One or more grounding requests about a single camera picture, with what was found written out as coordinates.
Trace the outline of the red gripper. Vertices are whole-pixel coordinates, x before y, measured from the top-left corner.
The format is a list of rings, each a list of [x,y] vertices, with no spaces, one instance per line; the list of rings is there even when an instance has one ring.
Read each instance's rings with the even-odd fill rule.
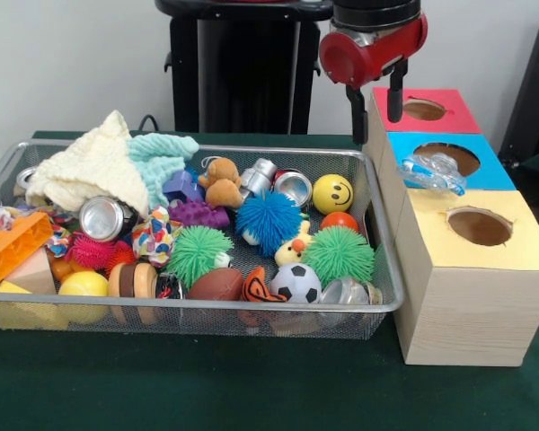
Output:
[[[388,75],[387,118],[399,122],[409,58],[421,49],[427,34],[428,20],[421,14],[412,22],[390,30],[363,33],[334,28],[323,38],[319,48],[323,71],[336,84],[347,85],[352,139],[356,145],[364,145],[368,140],[368,112],[360,88]]]

